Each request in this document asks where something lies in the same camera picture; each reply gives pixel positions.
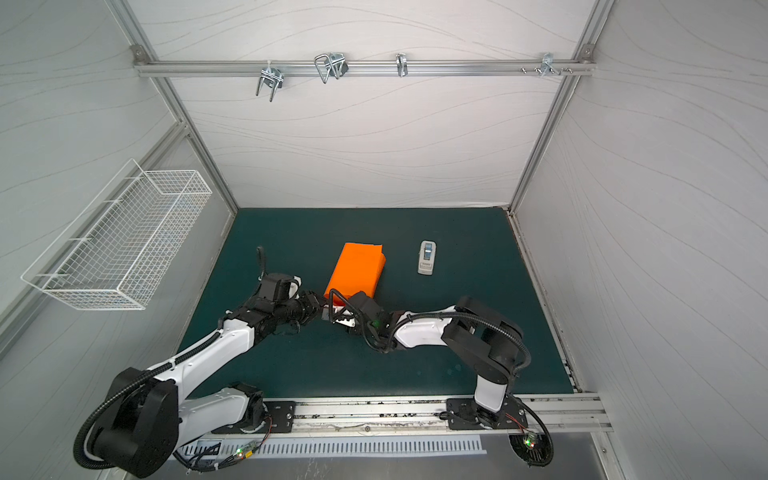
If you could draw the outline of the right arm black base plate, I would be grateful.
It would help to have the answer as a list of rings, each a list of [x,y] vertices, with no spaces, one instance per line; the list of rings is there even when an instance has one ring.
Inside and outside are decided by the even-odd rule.
[[[450,430],[521,430],[528,428],[524,405],[514,397],[506,397],[501,409],[493,413],[478,406],[469,397],[449,398],[446,409],[438,414]]]

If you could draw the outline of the orange wrapping paper sheet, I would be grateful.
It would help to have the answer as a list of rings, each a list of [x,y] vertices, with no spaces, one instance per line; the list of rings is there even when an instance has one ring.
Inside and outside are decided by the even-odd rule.
[[[324,297],[336,290],[350,299],[359,292],[373,298],[386,264],[382,245],[347,242],[344,244]]]

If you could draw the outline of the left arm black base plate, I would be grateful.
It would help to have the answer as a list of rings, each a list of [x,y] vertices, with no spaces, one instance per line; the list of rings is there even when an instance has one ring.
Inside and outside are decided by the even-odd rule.
[[[225,425],[212,431],[218,435],[254,435],[271,433],[291,433],[295,419],[297,403],[295,401],[265,401],[261,409],[251,417],[233,425]]]

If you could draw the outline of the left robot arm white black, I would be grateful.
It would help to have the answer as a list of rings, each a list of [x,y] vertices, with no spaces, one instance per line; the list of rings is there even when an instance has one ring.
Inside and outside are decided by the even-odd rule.
[[[303,326],[326,305],[311,291],[277,302],[252,300],[227,312],[212,333],[175,356],[147,370],[124,370],[76,434],[74,460],[88,470],[118,467],[145,478],[209,432],[270,430],[274,417],[256,387],[237,383],[205,397],[190,395],[278,326]]]

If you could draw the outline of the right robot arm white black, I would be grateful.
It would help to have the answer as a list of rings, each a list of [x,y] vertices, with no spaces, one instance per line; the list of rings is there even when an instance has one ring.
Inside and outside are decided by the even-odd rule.
[[[373,298],[359,292],[351,298],[331,295],[331,322],[362,336],[369,348],[383,354],[419,347],[446,347],[476,374],[473,400],[461,413],[463,422],[481,429],[503,427],[506,409],[519,374],[532,356],[523,332],[508,319],[464,296],[449,307],[430,312],[387,312]]]

